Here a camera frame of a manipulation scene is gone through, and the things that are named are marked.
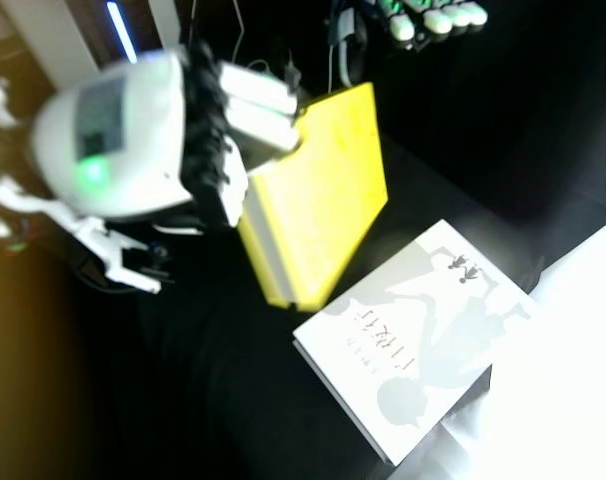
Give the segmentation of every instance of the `green glowing indicator light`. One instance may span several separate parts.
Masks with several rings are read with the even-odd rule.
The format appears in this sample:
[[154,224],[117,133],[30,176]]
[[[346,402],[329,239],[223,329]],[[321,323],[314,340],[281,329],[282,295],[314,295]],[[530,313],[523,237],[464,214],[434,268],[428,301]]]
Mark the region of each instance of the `green glowing indicator light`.
[[88,190],[98,190],[108,185],[110,171],[107,158],[96,155],[79,163],[79,183]]

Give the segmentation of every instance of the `black surface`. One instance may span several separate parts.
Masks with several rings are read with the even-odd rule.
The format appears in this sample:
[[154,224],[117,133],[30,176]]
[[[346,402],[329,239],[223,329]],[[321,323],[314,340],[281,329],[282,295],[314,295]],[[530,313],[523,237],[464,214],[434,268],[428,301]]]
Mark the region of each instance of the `black surface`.
[[[403,149],[383,144],[390,200],[336,293],[441,218],[517,283],[534,285],[537,256],[517,232]],[[94,319],[120,474],[385,478],[389,468],[291,344],[309,315],[265,303],[237,235],[171,245],[180,259],[176,286],[112,299],[125,303]]]

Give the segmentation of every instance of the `book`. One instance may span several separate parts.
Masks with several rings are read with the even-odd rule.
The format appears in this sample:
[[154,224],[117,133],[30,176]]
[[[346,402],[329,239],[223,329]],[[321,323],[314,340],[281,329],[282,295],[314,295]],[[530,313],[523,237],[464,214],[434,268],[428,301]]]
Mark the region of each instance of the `book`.
[[294,345],[385,461],[398,465],[527,326],[536,304],[447,222],[294,331]]
[[267,301],[318,311],[387,202],[374,90],[306,107],[301,146],[250,172],[239,233]]

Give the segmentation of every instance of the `book cover illustration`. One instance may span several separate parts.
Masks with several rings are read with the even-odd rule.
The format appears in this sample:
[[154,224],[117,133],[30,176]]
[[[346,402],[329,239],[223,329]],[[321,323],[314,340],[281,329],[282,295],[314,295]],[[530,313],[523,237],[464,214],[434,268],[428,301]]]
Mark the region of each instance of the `book cover illustration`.
[[396,464],[488,367],[492,343],[533,308],[442,221],[295,336]]

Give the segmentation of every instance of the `yellow book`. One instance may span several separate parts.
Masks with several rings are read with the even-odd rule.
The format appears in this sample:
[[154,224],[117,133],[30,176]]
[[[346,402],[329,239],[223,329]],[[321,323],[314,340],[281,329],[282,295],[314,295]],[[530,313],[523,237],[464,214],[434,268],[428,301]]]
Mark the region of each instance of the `yellow book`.
[[308,106],[296,127],[300,148],[250,174],[239,231],[270,304],[319,310],[387,202],[372,85]]

